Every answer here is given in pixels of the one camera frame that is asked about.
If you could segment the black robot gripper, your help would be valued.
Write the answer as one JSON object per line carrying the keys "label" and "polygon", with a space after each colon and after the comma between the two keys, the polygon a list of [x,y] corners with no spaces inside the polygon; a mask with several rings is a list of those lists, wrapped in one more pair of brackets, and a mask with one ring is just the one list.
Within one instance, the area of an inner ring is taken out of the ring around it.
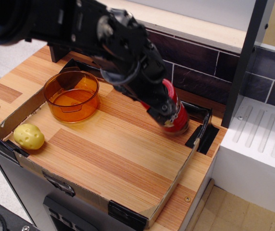
{"label": "black robot gripper", "polygon": [[117,91],[145,103],[159,125],[173,125],[180,106],[172,83],[163,83],[163,60],[144,25],[125,10],[89,10],[89,54]]}

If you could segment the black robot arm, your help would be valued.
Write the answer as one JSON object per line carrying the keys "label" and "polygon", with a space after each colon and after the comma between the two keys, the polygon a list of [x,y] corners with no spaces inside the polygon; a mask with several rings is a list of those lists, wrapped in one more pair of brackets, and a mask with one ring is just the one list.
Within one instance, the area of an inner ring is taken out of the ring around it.
{"label": "black robot arm", "polygon": [[33,39],[92,57],[102,77],[146,105],[158,124],[178,123],[181,107],[164,85],[162,57],[127,11],[95,0],[0,0],[0,45]]}

